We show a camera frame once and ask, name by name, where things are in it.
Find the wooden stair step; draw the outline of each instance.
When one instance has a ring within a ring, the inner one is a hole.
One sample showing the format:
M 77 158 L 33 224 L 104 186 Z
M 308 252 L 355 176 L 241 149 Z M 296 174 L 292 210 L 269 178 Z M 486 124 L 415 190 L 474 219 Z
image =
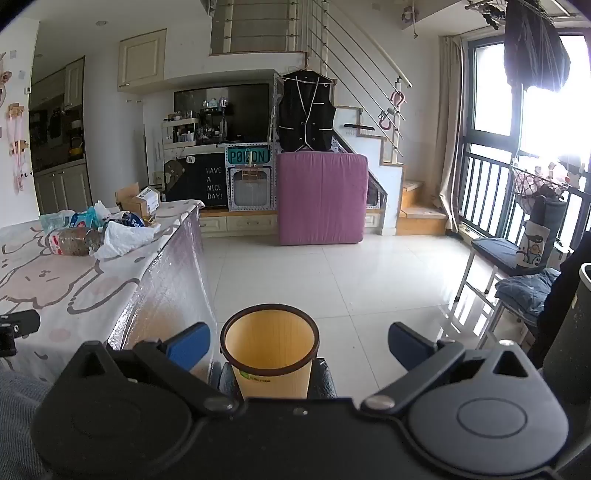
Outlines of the wooden stair step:
M 400 210 L 396 235 L 445 235 L 447 215 L 430 206 L 413 205 Z
M 400 217 L 403 218 L 422 218 L 422 219 L 447 219 L 445 213 L 441 213 L 434 207 L 414 205 L 411 207 L 403 207 L 400 210 Z
M 411 207 L 420 203 L 423 192 L 423 182 L 420 180 L 404 180 L 402 184 L 402 203 L 401 209 Z
M 424 184 L 424 182 L 421 180 L 404 180 L 404 182 L 402 184 L 402 190 L 404 192 L 411 192 L 413 190 L 416 190 L 416 189 L 422 187 L 423 184 Z

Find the yellow waste bin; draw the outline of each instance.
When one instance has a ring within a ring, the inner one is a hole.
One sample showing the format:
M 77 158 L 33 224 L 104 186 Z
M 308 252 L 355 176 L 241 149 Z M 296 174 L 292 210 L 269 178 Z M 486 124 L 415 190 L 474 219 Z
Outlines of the yellow waste bin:
M 226 322 L 220 344 L 243 397 L 307 397 L 320 335 L 301 310 L 275 303 L 248 307 Z

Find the clothes hanger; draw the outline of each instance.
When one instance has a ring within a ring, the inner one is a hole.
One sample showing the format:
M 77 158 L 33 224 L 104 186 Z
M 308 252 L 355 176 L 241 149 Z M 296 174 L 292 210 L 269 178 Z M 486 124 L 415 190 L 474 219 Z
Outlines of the clothes hanger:
M 303 69 L 300 69 L 300 70 L 296 70 L 294 72 L 289 72 L 287 75 L 291 75 L 291 74 L 298 73 L 298 72 L 314 72 L 316 75 L 320 76 L 321 78 L 326 79 L 328 81 L 328 83 L 325 83 L 325 82 L 309 82 L 308 80 L 300 80 L 298 78 L 291 78 L 291 77 L 284 76 L 284 75 L 282 75 L 281 78 L 284 79 L 284 80 L 292 80 L 294 82 L 308 83 L 308 84 L 311 84 L 311 85 L 316 85 L 316 84 L 318 84 L 318 85 L 326 85 L 326 86 L 328 86 L 328 85 L 335 86 L 336 85 L 336 81 L 335 80 L 329 79 L 328 77 L 326 77 L 326 76 L 318 73 L 317 71 L 313 70 L 310 67 L 310 56 L 308 54 L 306 54 L 306 62 L 304 64 L 304 68 Z

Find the bottle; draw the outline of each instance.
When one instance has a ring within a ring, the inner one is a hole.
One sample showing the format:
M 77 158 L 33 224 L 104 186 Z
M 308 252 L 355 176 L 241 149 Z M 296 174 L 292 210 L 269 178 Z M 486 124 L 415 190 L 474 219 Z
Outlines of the bottle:
M 102 245 L 102 235 L 96 228 L 63 228 L 47 235 L 46 244 L 54 255 L 85 257 Z

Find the kitchen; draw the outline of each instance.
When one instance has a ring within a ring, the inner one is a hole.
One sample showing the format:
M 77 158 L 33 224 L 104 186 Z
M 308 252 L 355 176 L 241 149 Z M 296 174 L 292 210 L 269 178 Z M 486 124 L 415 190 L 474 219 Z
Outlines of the kitchen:
M 35 61 L 43 58 L 35 55 Z M 41 214 L 92 205 L 83 126 L 84 58 L 32 85 L 31 163 Z

